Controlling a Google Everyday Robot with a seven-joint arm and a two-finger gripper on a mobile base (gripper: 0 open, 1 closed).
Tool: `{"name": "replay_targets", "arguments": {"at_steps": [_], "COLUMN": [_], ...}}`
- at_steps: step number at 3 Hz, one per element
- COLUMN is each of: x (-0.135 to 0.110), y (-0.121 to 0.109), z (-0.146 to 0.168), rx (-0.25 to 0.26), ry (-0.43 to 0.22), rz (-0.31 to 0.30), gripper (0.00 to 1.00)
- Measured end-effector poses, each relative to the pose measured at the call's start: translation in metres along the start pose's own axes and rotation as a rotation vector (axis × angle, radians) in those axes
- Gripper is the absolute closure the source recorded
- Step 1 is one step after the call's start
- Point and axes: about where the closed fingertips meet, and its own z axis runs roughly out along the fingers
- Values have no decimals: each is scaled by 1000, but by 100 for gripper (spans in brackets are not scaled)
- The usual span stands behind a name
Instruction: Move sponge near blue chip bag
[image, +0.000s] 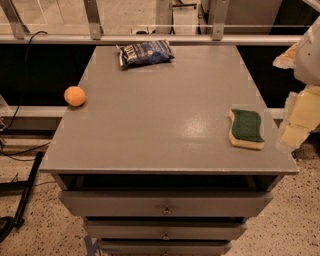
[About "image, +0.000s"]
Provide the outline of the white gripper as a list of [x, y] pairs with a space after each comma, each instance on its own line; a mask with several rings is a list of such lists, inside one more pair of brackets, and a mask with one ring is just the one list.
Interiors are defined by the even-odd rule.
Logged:
[[285, 102], [276, 147], [293, 152], [320, 125], [320, 17], [301, 37], [273, 61], [280, 69], [294, 69], [297, 80], [307, 85], [301, 92], [290, 92]]

